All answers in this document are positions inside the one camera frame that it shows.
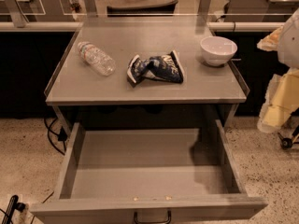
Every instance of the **drawer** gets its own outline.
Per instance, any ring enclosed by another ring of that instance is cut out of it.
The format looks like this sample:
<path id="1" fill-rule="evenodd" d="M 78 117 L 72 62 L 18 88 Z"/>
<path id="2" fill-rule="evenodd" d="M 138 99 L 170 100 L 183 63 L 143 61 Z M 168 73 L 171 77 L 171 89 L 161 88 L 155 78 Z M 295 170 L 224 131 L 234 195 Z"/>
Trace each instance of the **drawer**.
<path id="1" fill-rule="evenodd" d="M 53 200 L 30 211 L 46 224 L 251 218 L 267 203 L 240 183 L 216 107 L 200 110 L 198 127 L 85 130 L 75 123 Z"/>

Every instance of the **terrazzo floor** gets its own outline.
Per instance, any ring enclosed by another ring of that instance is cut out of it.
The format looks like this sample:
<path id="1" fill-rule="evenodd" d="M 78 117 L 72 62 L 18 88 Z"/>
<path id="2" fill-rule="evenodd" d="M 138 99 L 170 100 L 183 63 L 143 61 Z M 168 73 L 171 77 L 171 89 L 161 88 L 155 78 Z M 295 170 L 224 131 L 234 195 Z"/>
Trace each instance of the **terrazzo floor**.
<path id="1" fill-rule="evenodd" d="M 255 117 L 235 117 L 226 135 L 248 195 L 265 197 L 268 206 L 250 220 L 197 223 L 298 223 L 299 147 L 281 149 L 278 135 L 259 132 L 256 122 Z M 292 117 L 280 132 L 292 137 L 298 123 Z M 64 156 L 50 145 L 43 119 L 0 119 L 0 147 L 0 208 L 6 210 L 10 197 L 18 195 L 29 212 L 16 211 L 13 223 L 41 223 L 36 218 L 32 222 L 30 204 L 42 203 L 53 192 Z"/>

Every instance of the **white bowl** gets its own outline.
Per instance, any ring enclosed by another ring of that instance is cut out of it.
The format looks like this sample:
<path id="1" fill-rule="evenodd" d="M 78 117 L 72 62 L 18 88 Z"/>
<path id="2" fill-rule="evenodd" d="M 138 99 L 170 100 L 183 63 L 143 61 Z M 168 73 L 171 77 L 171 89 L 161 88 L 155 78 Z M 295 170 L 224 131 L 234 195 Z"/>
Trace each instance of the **white bowl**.
<path id="1" fill-rule="evenodd" d="M 237 51 L 237 45 L 234 41 L 220 36 L 203 38 L 200 47 L 205 61 L 213 66 L 227 63 Z"/>

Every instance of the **clear plastic bottle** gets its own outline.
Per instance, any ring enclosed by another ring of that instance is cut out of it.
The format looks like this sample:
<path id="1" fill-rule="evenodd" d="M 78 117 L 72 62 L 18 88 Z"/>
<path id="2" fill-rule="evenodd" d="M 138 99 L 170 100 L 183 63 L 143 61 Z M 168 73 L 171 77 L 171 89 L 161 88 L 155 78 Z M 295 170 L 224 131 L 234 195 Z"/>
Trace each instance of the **clear plastic bottle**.
<path id="1" fill-rule="evenodd" d="M 78 43 L 80 56 L 98 73 L 109 76 L 116 68 L 115 61 L 94 44 L 83 41 Z"/>

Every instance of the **drawer handle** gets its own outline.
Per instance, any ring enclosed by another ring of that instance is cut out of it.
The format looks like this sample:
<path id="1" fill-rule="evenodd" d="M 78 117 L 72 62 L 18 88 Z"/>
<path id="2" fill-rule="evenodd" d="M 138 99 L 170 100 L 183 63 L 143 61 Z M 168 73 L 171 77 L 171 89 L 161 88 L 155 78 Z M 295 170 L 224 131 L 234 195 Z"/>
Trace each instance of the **drawer handle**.
<path id="1" fill-rule="evenodd" d="M 167 211 L 168 219 L 166 221 L 160 221 L 160 222 L 140 222 L 138 221 L 138 213 L 134 212 L 134 221 L 135 224 L 169 224 L 171 222 L 171 211 Z"/>

